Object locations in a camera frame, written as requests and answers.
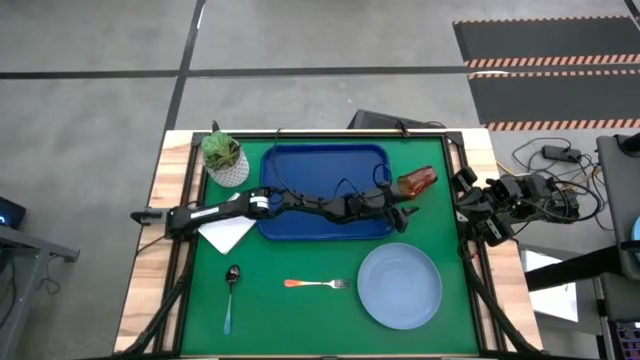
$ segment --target black floor mat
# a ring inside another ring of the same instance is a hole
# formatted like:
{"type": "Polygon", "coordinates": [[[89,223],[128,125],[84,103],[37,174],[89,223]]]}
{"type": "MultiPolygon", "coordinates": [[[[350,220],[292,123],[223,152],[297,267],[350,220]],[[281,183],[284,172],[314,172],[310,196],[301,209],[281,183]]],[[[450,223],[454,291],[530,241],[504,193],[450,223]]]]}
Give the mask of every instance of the black floor mat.
{"type": "Polygon", "coordinates": [[[640,126],[640,69],[471,74],[469,85],[490,130],[640,126]]]}
{"type": "Polygon", "coordinates": [[[626,16],[454,23],[474,68],[640,62],[640,32],[626,16]]]}

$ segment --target green tablecloth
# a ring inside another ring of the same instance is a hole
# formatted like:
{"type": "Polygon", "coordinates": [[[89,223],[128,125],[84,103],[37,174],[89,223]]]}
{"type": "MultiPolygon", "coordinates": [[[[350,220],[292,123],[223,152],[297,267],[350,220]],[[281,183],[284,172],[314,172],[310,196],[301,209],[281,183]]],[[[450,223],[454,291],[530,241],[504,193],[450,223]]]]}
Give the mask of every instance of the green tablecloth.
{"type": "MultiPolygon", "coordinates": [[[[251,172],[239,188],[208,181],[205,204],[226,201],[234,192],[260,185],[260,161],[270,140],[241,141],[251,172]]],[[[457,234],[445,155],[439,138],[282,140],[281,144],[367,143],[389,155],[394,177],[431,165],[440,180],[413,203],[420,211],[407,231],[364,241],[274,242],[253,227],[231,252],[221,255],[200,238],[183,339],[183,355],[348,355],[475,354],[473,320],[457,234]],[[408,243],[424,251],[440,272],[443,295],[436,315],[424,326],[400,331],[377,323],[358,298],[360,263],[374,248],[408,243]],[[233,331],[222,328],[227,306],[225,273],[238,264],[242,279],[234,287],[233,331]],[[292,279],[347,278],[346,290],[285,288],[292,279]]]]}

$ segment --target potted plant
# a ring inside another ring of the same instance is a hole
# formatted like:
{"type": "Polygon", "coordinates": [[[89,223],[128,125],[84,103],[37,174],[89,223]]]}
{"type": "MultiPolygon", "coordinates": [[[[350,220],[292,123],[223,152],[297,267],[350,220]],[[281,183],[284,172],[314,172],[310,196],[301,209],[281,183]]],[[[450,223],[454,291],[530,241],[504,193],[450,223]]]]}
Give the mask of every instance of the potted plant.
{"type": "Polygon", "coordinates": [[[205,136],[200,148],[207,172],[220,186],[238,186],[249,176],[249,162],[242,147],[219,129],[205,136]]]}

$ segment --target power adapter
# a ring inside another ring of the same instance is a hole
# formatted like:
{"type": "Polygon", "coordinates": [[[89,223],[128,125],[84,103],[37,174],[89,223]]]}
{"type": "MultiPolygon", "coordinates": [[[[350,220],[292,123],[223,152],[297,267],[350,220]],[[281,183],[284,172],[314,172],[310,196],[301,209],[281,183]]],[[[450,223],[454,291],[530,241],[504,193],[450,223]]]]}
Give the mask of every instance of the power adapter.
{"type": "Polygon", "coordinates": [[[563,148],[560,146],[545,145],[542,147],[542,157],[548,160],[580,163],[582,152],[577,149],[563,148]]]}

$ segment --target spoon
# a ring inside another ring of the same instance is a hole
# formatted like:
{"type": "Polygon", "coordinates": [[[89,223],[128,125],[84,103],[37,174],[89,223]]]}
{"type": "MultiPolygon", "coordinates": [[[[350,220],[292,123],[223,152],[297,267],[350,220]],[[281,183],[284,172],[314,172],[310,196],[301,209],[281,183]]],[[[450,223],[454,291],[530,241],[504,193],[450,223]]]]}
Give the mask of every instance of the spoon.
{"type": "Polygon", "coordinates": [[[227,304],[227,316],[224,319],[224,334],[231,334],[231,297],[233,295],[233,284],[240,280],[240,267],[238,265],[231,265],[227,270],[225,276],[227,283],[229,284],[229,304],[227,304]]]}

